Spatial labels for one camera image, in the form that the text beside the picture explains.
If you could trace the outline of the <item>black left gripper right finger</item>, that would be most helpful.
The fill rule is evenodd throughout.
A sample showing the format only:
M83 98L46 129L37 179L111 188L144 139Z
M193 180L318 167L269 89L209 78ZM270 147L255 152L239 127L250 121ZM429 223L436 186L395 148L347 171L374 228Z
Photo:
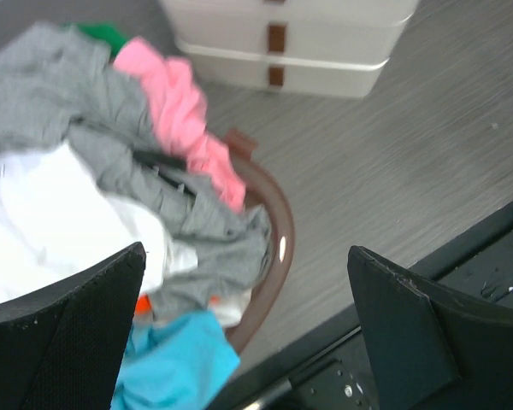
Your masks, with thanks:
M513 309L361 246L347 271L382 409L513 409Z

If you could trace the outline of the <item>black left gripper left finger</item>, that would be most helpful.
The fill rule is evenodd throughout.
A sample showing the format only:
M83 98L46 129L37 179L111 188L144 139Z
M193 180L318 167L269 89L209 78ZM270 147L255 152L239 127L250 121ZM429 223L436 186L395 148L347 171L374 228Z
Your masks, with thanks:
M0 304L0 409L108 409L145 268L134 243Z

